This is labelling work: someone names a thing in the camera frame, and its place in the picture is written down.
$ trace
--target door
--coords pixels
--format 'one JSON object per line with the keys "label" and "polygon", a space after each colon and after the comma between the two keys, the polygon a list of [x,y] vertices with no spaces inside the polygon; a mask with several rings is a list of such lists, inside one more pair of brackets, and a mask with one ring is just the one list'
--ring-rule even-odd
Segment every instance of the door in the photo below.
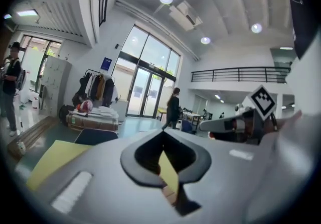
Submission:
{"label": "door", "polygon": [[159,101],[162,78],[142,68],[136,71],[135,81],[129,95],[127,116],[154,117]]}

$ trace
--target cabinet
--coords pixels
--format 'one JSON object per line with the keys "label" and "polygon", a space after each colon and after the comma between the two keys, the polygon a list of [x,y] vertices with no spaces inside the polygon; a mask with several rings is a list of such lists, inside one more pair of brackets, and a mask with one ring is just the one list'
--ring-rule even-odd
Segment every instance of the cabinet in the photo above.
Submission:
{"label": "cabinet", "polygon": [[43,102],[43,114],[57,117],[64,103],[64,94],[71,64],[52,56],[48,56],[41,85],[46,88]]}

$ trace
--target white shoe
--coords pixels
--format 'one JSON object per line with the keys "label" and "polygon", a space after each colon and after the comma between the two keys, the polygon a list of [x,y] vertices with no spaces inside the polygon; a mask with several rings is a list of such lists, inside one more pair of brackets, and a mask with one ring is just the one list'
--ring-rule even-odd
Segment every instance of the white shoe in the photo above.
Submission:
{"label": "white shoe", "polygon": [[14,137],[17,134],[17,131],[10,131],[9,136]]}

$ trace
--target blue chair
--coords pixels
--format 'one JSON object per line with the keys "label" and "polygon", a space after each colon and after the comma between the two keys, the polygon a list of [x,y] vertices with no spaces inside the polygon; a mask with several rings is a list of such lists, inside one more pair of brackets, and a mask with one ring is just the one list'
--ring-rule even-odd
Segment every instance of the blue chair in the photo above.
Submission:
{"label": "blue chair", "polygon": [[117,139],[118,135],[114,131],[84,129],[76,138],[75,144],[95,146],[104,142]]}
{"label": "blue chair", "polygon": [[182,131],[192,135],[196,135],[196,131],[193,131],[192,124],[187,120],[182,120]]}

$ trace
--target column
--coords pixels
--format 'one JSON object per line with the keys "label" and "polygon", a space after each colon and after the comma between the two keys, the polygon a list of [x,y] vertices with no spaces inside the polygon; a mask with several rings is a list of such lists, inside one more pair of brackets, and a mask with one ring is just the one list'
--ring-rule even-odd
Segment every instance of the column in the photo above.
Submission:
{"label": "column", "polygon": [[283,94],[278,93],[276,98],[276,114],[275,114],[275,117],[277,119],[282,118],[282,106],[283,106]]}

